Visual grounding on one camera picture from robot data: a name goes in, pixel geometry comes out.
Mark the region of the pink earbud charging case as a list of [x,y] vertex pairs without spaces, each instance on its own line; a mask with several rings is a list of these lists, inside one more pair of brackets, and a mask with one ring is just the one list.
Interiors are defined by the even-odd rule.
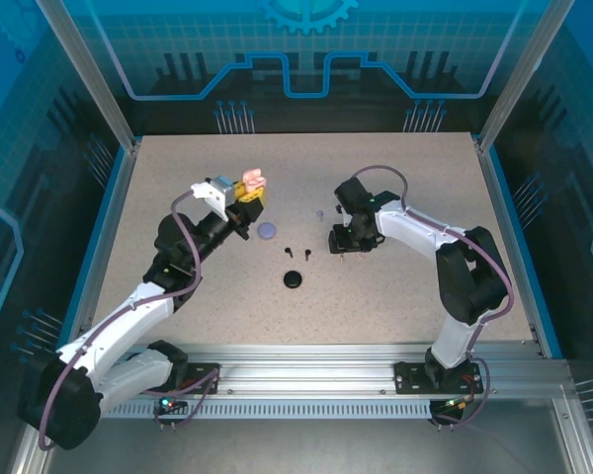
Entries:
[[246,193],[252,193],[257,189],[265,187],[267,179],[262,175],[262,170],[260,168],[255,168],[246,170],[243,173],[242,182]]

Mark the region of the aluminium mounting beam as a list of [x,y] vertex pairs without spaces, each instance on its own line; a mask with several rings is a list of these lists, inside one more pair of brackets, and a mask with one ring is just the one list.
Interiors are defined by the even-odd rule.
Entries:
[[[220,366],[222,399],[371,399],[395,396],[393,366],[424,361],[426,344],[218,345],[187,344],[191,362]],[[495,400],[559,399],[576,395],[564,359],[544,358],[534,342],[481,342],[483,385]]]

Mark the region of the small LED controller board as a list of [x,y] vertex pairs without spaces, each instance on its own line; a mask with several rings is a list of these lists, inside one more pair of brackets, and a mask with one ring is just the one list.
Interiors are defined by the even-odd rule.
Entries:
[[188,404],[185,400],[173,396],[163,396],[157,401],[154,414],[156,417],[182,415],[187,407]]
[[434,416],[439,414],[448,414],[453,411],[462,412],[473,401],[474,398],[471,395],[465,395],[449,400],[436,400],[430,403],[430,411]]

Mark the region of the blue aluminium table side rail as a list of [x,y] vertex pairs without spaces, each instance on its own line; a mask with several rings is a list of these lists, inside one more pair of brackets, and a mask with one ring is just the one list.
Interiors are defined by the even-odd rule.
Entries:
[[493,145],[488,150],[481,148],[478,134],[471,138],[532,332],[544,357],[561,359],[563,353],[498,155]]
[[86,248],[55,348],[88,330],[96,314],[101,288],[125,205],[140,143],[119,150]]

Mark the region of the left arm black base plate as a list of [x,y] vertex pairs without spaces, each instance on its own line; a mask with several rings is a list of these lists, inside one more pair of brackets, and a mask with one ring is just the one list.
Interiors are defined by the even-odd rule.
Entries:
[[[210,382],[209,375],[215,372],[214,381]],[[206,389],[209,395],[217,393],[220,365],[218,363],[187,363],[187,368],[182,381],[178,385],[179,390],[186,390],[193,387],[188,393],[202,395]]]

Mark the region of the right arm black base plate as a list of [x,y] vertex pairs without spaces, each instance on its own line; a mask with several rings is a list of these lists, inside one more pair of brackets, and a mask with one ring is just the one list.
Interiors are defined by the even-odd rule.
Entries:
[[448,395],[484,392],[479,366],[465,361],[451,369],[420,362],[398,362],[393,366],[398,395]]

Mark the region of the aluminium frame post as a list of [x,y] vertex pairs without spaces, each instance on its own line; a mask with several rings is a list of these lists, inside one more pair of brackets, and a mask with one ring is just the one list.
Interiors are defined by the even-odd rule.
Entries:
[[476,145],[480,154],[489,153],[490,147],[540,67],[574,2],[575,0],[550,0],[548,3],[481,130]]
[[95,58],[61,0],[35,0],[119,145],[133,153],[136,141]]

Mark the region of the aluminium lower frame rail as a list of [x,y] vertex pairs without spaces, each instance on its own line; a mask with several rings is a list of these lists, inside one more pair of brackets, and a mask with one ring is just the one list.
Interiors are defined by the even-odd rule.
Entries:
[[45,474],[48,453],[39,448],[36,432],[25,431],[9,474]]
[[554,398],[554,412],[572,474],[593,474],[593,435],[577,399]]

